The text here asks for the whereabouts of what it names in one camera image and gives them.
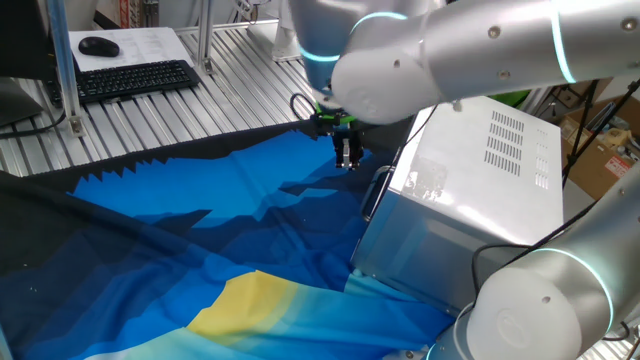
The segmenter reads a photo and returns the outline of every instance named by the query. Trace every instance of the desk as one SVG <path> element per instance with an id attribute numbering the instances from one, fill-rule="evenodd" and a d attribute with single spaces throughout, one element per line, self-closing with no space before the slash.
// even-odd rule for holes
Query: desk
<path id="1" fill-rule="evenodd" d="M 87 136 L 75 138 L 67 122 L 44 134 L 0 141 L 0 170 L 24 177 L 108 161 L 134 152 L 297 121 L 293 93 L 311 95 L 301 61 L 275 63 L 246 33 L 247 24 L 214 27 L 214 74 L 198 70 L 196 88 L 168 91 L 116 103 L 83 106 Z M 198 29 L 176 30 L 187 51 L 197 53 Z M 0 133 L 51 124 L 52 107 L 40 82 L 19 80 L 45 112 Z M 302 116 L 311 109 L 301 105 Z"/>

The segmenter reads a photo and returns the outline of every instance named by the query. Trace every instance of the computer monitor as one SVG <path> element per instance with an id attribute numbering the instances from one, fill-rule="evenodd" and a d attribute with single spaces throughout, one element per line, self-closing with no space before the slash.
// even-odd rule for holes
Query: computer monitor
<path id="1" fill-rule="evenodd" d="M 55 65 L 36 0 L 0 0 L 0 126 L 42 111 L 13 78 L 54 80 Z"/>

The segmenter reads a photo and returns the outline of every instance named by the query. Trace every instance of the green object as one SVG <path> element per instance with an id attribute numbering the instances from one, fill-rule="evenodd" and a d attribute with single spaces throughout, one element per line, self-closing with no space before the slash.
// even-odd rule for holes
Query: green object
<path id="1" fill-rule="evenodd" d="M 345 113 L 343 112 L 338 112 L 335 114 L 325 113 L 322 111 L 318 103 L 316 103 L 316 115 L 320 120 L 330 122 L 330 123 L 335 123 L 337 119 L 340 119 L 340 125 L 348 124 L 356 119 L 351 115 L 344 116 Z"/>
<path id="2" fill-rule="evenodd" d="M 522 104 L 522 102 L 527 98 L 527 96 L 529 96 L 530 92 L 531 90 L 522 90 L 522 91 L 515 91 L 512 93 L 493 95 L 489 97 L 492 98 L 493 100 L 500 101 L 505 105 L 509 105 L 511 107 L 517 108 Z"/>

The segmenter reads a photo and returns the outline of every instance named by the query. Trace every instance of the black cable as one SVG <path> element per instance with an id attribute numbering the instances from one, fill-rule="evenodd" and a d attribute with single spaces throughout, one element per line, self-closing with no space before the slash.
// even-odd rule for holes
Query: black cable
<path id="1" fill-rule="evenodd" d="M 300 120 L 300 121 L 308 120 L 308 119 L 305 119 L 302 116 L 300 116 L 300 114 L 295 109 L 294 105 L 295 105 L 295 100 L 296 100 L 297 97 L 303 98 L 307 102 L 307 104 L 309 104 L 309 106 L 311 106 L 311 109 L 314 112 L 315 112 L 316 106 L 313 104 L 313 102 L 308 97 L 306 97 L 302 93 L 295 93 L 295 94 L 291 95 L 291 99 L 289 99 L 289 107 L 291 108 L 291 111 L 293 112 L 293 115 L 295 115 L 298 118 L 298 120 Z"/>
<path id="2" fill-rule="evenodd" d="M 60 123 L 62 123 L 65 118 L 66 118 L 66 114 L 63 111 L 62 114 L 60 115 L 60 118 L 58 118 L 58 120 L 56 120 L 56 122 L 54 122 L 51 125 L 45 126 L 43 128 L 40 128 L 40 129 L 33 129 L 33 130 L 26 130 L 26 131 L 15 131 L 15 132 L 12 132 L 12 133 L 0 134 L 0 140 L 15 139 L 15 138 L 19 138 L 19 137 L 25 137 L 25 136 L 41 134 L 41 133 L 43 133 L 43 132 L 45 132 L 45 131 L 47 131 L 49 129 L 53 129 L 54 127 L 60 125 Z"/>
<path id="3" fill-rule="evenodd" d="M 569 172 L 573 165 L 576 164 L 578 158 L 576 154 L 578 153 L 578 147 L 580 146 L 580 138 L 582 137 L 582 131 L 585 128 L 585 124 L 587 123 L 587 117 L 589 117 L 589 111 L 593 107 L 593 98 L 596 94 L 596 88 L 598 87 L 598 83 L 600 80 L 593 80 L 591 85 L 589 86 L 587 102 L 584 105 L 584 111 L 582 112 L 582 120 L 580 121 L 580 126 L 578 127 L 578 134 L 576 135 L 575 142 L 573 144 L 573 149 L 571 150 L 571 155 L 567 156 L 567 166 L 562 170 L 562 188 L 567 185 L 567 180 L 569 180 Z"/>
<path id="4" fill-rule="evenodd" d="M 605 117 L 605 119 L 598 126 L 598 128 L 593 131 L 593 134 L 591 134 L 591 136 L 589 137 L 589 140 L 587 140 L 585 144 L 582 145 L 582 147 L 580 148 L 580 151 L 578 151 L 578 153 L 576 154 L 576 158 L 579 158 L 580 156 L 582 156 L 582 154 L 585 152 L 585 150 L 587 150 L 589 145 L 593 143 L 596 137 L 598 137 L 598 135 L 602 132 L 602 130 L 604 130 L 605 126 L 609 124 L 611 119 L 613 119 L 613 117 L 616 116 L 616 114 L 618 113 L 618 111 L 620 111 L 620 109 L 624 106 L 624 104 L 627 101 L 629 101 L 633 93 L 635 93 L 638 90 L 638 88 L 640 88 L 640 79 L 638 79 L 638 81 L 633 81 L 629 85 L 629 91 L 627 91 L 627 93 L 622 97 L 622 99 L 618 101 L 618 103 L 616 104 L 616 107 L 613 109 L 613 111 L 609 113 L 609 115 L 607 115 L 607 117 Z"/>
<path id="5" fill-rule="evenodd" d="M 544 110 L 542 110 L 542 112 L 540 112 L 540 113 L 538 113 L 538 115 L 536 115 L 536 117 L 541 117 L 542 115 L 544 115 L 544 113 L 546 113 L 549 110 L 549 108 L 551 108 L 552 106 L 556 106 L 555 101 L 550 102 L 549 105 L 547 105 L 547 107 L 544 108 Z"/>
<path id="6" fill-rule="evenodd" d="M 411 142 L 411 140 L 413 140 L 416 135 L 418 135 L 418 133 L 420 133 L 420 131 L 422 131 L 422 129 L 424 129 L 425 126 L 427 126 L 427 123 L 429 122 L 429 120 L 431 120 L 431 117 L 433 116 L 433 114 L 436 112 L 436 110 L 438 110 L 438 105 L 440 104 L 436 104 L 436 106 L 433 108 L 433 111 L 431 112 L 431 114 L 429 114 L 429 117 L 427 117 L 427 120 L 424 121 L 424 124 L 422 124 L 422 126 L 420 126 L 420 128 L 418 129 L 418 131 L 416 131 L 413 136 L 411 136 L 411 138 L 409 138 L 409 140 L 407 140 L 406 143 L 404 143 L 404 145 L 402 145 L 402 148 L 400 150 L 404 150 L 404 148 L 409 145 L 409 143 Z"/>
<path id="7" fill-rule="evenodd" d="M 249 20 L 249 25 L 255 25 L 258 22 L 258 5 L 253 5 L 253 11 L 251 12 L 251 17 L 247 20 Z"/>
<path id="8" fill-rule="evenodd" d="M 540 249 L 541 247 L 543 247 L 544 245 L 548 244 L 551 240 L 553 240 L 560 233 L 562 233 L 563 231 L 567 230 L 567 228 L 569 228 L 571 225 L 575 224 L 576 221 L 582 219 L 589 212 L 589 210 L 591 210 L 593 208 L 593 206 L 596 203 L 597 203 L 597 201 L 595 201 L 591 205 L 587 206 L 584 210 L 580 211 L 576 216 L 572 217 L 569 221 L 564 223 L 562 226 L 560 226 L 559 228 L 555 229 L 551 234 L 545 236 L 542 240 L 538 241 L 537 243 L 535 243 L 531 247 L 529 247 L 528 250 L 524 251 L 522 254 L 516 256 L 515 258 L 513 258 L 505 266 L 507 266 L 509 264 L 512 264 L 514 261 L 519 260 L 522 257 L 524 257 L 524 256 L 526 256 L 528 254 L 531 254 L 532 252 L 534 252 L 534 251 Z"/>
<path id="9" fill-rule="evenodd" d="M 629 353 L 629 355 L 627 355 L 627 358 L 625 360 L 631 360 L 631 358 L 633 357 L 633 354 L 635 354 L 636 350 L 638 350 L 638 346 L 640 346 L 640 338 L 636 340 L 636 343 L 631 348 L 631 352 Z"/>
<path id="10" fill-rule="evenodd" d="M 624 336 L 621 337 L 617 337 L 617 338 L 609 338 L 609 337 L 603 337 L 602 340 L 604 341 L 623 341 L 629 338 L 629 336 L 631 336 L 631 330 L 629 329 L 629 325 L 627 325 L 626 322 L 621 322 L 620 325 L 622 325 L 622 328 L 624 329 Z"/>
<path id="11" fill-rule="evenodd" d="M 580 94 L 577 91 L 573 90 L 571 88 L 571 85 L 568 85 L 568 84 L 563 86 L 561 89 L 564 90 L 564 91 L 568 91 L 568 92 L 572 93 L 575 97 L 578 98 L 578 105 L 576 105 L 576 106 L 582 105 L 582 103 L 587 100 L 587 97 L 588 97 L 588 94 L 589 94 L 588 92 L 584 93 L 584 94 Z"/>
<path id="12" fill-rule="evenodd" d="M 531 246 L 529 245 L 495 244 L 484 245 L 477 248 L 473 253 L 473 257 L 471 258 L 471 275 L 473 276 L 473 289 L 476 292 L 476 300 L 478 299 L 478 295 L 480 294 L 480 280 L 478 279 L 478 270 L 476 269 L 476 264 L 478 263 L 478 258 L 480 258 L 480 254 L 483 251 L 495 248 L 529 249 L 530 247 Z"/>

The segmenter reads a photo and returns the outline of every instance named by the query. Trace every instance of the cardboard box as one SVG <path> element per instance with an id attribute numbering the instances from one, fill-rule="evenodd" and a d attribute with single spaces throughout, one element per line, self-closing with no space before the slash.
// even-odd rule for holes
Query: cardboard box
<path id="1" fill-rule="evenodd" d="M 593 119 L 607 104 L 618 102 L 621 97 L 601 101 L 589 111 L 587 123 Z M 584 109 L 571 112 L 560 123 L 562 128 L 563 166 L 567 163 L 567 155 L 573 150 L 579 122 Z M 624 119 L 631 126 L 636 138 L 640 135 L 640 101 L 631 98 L 618 112 L 618 117 Z M 580 142 L 586 141 L 591 135 L 585 130 Z M 634 165 L 633 160 L 623 159 L 609 149 L 604 143 L 595 140 L 580 156 L 578 162 L 571 168 L 569 179 L 594 199 L 601 198 L 626 172 Z"/>

